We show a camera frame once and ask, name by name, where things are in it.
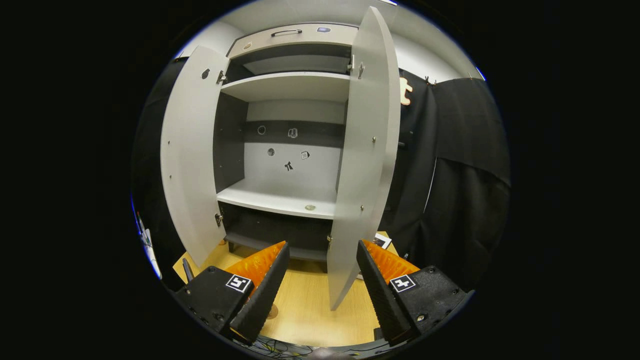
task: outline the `white shelf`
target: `white shelf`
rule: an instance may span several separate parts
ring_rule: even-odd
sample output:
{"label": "white shelf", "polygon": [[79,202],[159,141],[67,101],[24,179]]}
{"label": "white shelf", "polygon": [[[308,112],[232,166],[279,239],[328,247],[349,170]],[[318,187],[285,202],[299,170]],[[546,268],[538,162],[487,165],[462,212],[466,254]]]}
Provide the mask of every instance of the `white shelf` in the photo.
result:
{"label": "white shelf", "polygon": [[349,76],[330,72],[279,72],[243,79],[221,91],[246,102],[265,100],[320,100],[345,102]]}
{"label": "white shelf", "polygon": [[[336,196],[334,188],[305,188],[242,179],[218,193],[218,201],[272,213],[333,220]],[[316,208],[307,210],[307,205]]]}

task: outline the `black fabric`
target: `black fabric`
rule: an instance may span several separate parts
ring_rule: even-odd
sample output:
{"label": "black fabric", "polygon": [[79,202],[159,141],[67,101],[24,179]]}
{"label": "black fabric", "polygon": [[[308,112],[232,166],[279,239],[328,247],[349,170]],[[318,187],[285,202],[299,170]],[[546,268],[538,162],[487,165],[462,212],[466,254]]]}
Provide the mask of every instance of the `black fabric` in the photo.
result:
{"label": "black fabric", "polygon": [[131,195],[134,207],[151,240],[163,281],[172,290],[184,283],[173,271],[173,264],[184,254],[184,246],[173,226],[164,198],[160,173],[160,135],[169,94],[186,58],[172,61],[156,81],[147,97],[131,156]]}
{"label": "black fabric", "polygon": [[401,105],[396,167],[380,230],[400,256],[435,265],[465,291],[487,269],[506,221],[509,156],[499,111],[486,83],[455,79],[413,88]]}

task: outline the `sticker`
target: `sticker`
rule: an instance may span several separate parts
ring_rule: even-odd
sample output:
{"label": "sticker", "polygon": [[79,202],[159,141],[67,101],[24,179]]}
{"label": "sticker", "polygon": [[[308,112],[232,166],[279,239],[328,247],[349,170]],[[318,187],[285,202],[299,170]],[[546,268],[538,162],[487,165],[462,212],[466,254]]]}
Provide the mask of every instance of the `sticker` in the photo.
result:
{"label": "sticker", "polygon": [[245,277],[241,277],[238,275],[233,275],[231,279],[227,281],[227,286],[229,288],[232,288],[233,290],[237,290],[237,291],[240,291],[241,293],[244,293],[247,286],[249,286],[250,281],[251,279],[247,279]]}
{"label": "sticker", "polygon": [[400,78],[400,103],[402,105],[411,104],[411,100],[406,98],[406,92],[413,92],[413,88],[407,82],[407,79]]}
{"label": "sticker", "polygon": [[410,289],[415,286],[415,282],[411,280],[409,275],[402,275],[400,277],[396,277],[395,279],[391,279],[391,284],[396,289],[396,292],[401,293],[404,290]]}

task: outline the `cabinet drawer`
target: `cabinet drawer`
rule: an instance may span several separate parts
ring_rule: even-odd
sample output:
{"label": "cabinet drawer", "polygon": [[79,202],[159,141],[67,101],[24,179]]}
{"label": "cabinet drawer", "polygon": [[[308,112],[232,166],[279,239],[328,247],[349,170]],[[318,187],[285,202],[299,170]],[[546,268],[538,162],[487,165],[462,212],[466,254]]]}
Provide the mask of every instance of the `cabinet drawer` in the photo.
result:
{"label": "cabinet drawer", "polygon": [[310,23],[279,26],[237,39],[227,58],[252,53],[261,49],[292,44],[333,44],[351,46],[358,28],[349,25]]}

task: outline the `cabinet door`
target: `cabinet door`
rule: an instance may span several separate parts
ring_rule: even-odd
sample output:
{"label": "cabinet door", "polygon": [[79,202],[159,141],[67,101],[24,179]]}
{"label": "cabinet door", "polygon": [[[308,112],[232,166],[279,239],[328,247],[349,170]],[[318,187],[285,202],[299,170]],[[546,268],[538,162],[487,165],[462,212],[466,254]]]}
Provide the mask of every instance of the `cabinet door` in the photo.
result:
{"label": "cabinet door", "polygon": [[358,241],[373,240],[378,230],[396,162],[400,124],[396,51],[378,9],[367,10],[351,54],[355,61],[327,252],[332,310],[340,305],[358,275]]}
{"label": "cabinet door", "polygon": [[184,245],[200,266],[226,235],[213,176],[213,130],[229,60],[197,47],[173,85],[164,113],[160,167],[164,197]]}

